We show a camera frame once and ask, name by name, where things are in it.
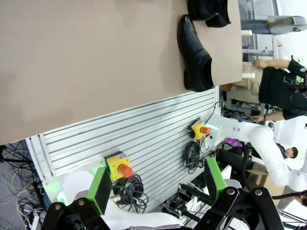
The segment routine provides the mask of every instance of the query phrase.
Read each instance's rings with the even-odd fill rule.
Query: slotted metal frame
[[[117,151],[126,153],[133,172],[142,178],[145,193],[153,198],[146,209],[150,211],[174,194],[178,183],[188,183],[202,172],[197,169],[190,175],[184,166],[182,153],[191,141],[187,127],[197,117],[208,117],[218,100],[218,87],[186,93],[57,128],[26,141],[42,181],[82,170]]]

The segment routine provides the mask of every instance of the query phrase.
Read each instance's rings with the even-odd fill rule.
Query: table
[[[231,25],[195,22],[215,85],[241,79]],[[186,0],[1,1],[0,144],[186,93],[177,23]]]

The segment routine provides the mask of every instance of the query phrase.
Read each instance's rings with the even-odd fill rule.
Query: man
[[[277,144],[277,147],[279,148],[282,156],[284,159],[287,159],[287,158],[296,158],[297,155],[298,155],[298,150],[296,147],[292,147],[292,148],[288,148],[288,149],[285,149],[281,144]],[[254,157],[258,157],[261,159],[261,156],[257,153],[257,151],[253,148],[253,150],[251,151],[251,154],[254,156]]]
[[[241,30],[251,30],[260,35],[283,35],[307,29],[307,21],[301,16],[268,16],[267,20],[242,20]]]
[[[290,100],[295,89],[288,83],[288,79],[303,76],[304,73],[301,72],[303,68],[305,67],[295,60],[258,59],[253,63],[243,62],[243,72],[255,73],[255,78],[220,85],[220,90],[230,92],[232,99],[265,103],[282,109],[265,116],[254,116],[254,122],[288,120],[307,112],[295,109],[294,104],[300,104],[301,100],[296,97]]]

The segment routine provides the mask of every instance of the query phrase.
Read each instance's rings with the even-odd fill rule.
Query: black shirt
[[[283,158],[286,159],[288,158],[285,154],[286,152],[286,149],[281,145],[281,144],[278,144],[276,143],[277,147],[279,148],[280,150],[280,153],[282,154]],[[261,156],[259,155],[259,153],[257,153],[257,151],[253,148],[252,151],[251,151],[251,154],[254,156],[254,157],[257,157],[259,159],[262,159]]]
[[[259,101],[283,109],[285,120],[305,115],[306,111],[300,111],[293,108],[290,103],[290,96],[294,89],[284,82],[285,77],[295,79],[296,75],[301,76],[301,69],[305,68],[298,62],[291,60],[288,70],[267,67],[263,70],[262,80],[259,88]]]

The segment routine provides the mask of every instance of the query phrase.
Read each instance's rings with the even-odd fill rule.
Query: black leather shoe
[[[183,15],[178,24],[177,42],[186,64],[184,86],[187,90],[202,92],[213,88],[211,78],[212,58],[204,49],[193,22]]]
[[[209,20],[218,15],[215,12],[214,0],[188,0],[190,19],[194,21]]]
[[[206,21],[208,27],[222,28],[231,24],[228,16],[228,0],[214,0],[214,9],[218,15]]]

